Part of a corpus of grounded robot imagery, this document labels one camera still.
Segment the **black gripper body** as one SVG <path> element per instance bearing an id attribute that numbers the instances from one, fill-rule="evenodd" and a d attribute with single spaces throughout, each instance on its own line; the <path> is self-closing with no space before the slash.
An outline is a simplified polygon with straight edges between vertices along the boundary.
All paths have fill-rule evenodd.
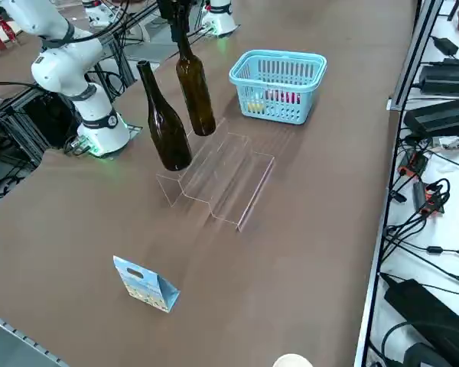
<path id="1" fill-rule="evenodd" d="M 157 0 L 162 18 L 175 18 L 180 11 L 189 12 L 192 0 Z"/>

